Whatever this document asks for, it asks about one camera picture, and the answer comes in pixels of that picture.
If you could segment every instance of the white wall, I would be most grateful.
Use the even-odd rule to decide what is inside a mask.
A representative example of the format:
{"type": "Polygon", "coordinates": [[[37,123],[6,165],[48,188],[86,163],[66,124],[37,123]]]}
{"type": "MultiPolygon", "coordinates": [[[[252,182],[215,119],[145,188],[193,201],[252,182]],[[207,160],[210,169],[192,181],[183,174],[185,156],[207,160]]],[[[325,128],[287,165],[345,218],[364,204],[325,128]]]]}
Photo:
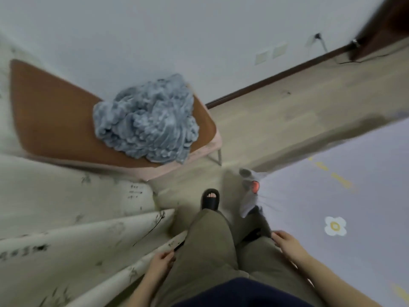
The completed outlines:
{"type": "Polygon", "coordinates": [[[348,44],[383,0],[0,0],[0,29],[105,100],[182,73],[203,102],[348,44]],[[288,42],[254,66],[256,52],[288,42]]]}

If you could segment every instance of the hand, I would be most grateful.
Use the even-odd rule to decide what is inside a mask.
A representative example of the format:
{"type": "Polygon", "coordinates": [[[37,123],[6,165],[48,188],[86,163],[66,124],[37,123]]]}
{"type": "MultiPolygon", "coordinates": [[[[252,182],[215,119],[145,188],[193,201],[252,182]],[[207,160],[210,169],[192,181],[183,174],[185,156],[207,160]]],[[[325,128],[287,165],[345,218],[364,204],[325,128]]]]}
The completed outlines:
{"type": "Polygon", "coordinates": [[[145,279],[158,284],[172,268],[173,262],[175,262],[174,256],[175,252],[173,250],[155,254],[145,273],[145,279]]]}
{"type": "Polygon", "coordinates": [[[312,258],[297,239],[283,230],[271,232],[271,238],[276,246],[281,248],[284,255],[298,267],[305,265],[312,258]]]}

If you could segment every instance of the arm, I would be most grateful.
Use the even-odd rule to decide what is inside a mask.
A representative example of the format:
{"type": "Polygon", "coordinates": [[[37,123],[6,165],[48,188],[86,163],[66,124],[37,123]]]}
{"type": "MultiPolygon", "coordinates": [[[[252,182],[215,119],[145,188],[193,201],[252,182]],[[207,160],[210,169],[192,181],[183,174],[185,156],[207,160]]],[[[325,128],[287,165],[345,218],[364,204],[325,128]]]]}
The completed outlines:
{"type": "Polygon", "coordinates": [[[153,294],[166,277],[174,260],[175,253],[157,253],[151,260],[149,268],[139,286],[131,295],[127,307],[149,307],[153,294]]]}
{"type": "Polygon", "coordinates": [[[311,280],[318,294],[330,307],[381,307],[309,255],[298,240],[289,233],[272,232],[271,238],[284,255],[311,280]]]}

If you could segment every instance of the blue blanket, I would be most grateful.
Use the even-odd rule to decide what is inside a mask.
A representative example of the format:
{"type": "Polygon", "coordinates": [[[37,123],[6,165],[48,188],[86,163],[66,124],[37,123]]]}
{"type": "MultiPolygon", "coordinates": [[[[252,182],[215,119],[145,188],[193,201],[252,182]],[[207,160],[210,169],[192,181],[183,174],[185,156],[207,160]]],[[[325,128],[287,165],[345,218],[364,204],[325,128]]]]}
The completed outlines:
{"type": "Polygon", "coordinates": [[[193,101],[180,74],[130,87],[94,106],[95,135],[133,158],[183,163],[199,136],[193,101]]]}

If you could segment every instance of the chair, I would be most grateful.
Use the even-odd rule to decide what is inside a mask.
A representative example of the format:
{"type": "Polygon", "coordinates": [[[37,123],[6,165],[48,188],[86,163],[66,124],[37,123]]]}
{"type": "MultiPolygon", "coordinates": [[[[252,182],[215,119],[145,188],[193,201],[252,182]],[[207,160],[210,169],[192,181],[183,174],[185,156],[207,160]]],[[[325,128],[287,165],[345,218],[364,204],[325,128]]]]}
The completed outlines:
{"type": "MultiPolygon", "coordinates": [[[[93,94],[20,60],[12,60],[10,99],[14,124],[27,157],[58,165],[115,170],[148,181],[182,166],[134,159],[107,147],[94,134],[93,94]]],[[[199,138],[185,164],[218,151],[222,138],[206,106],[195,96],[199,138]]]]}

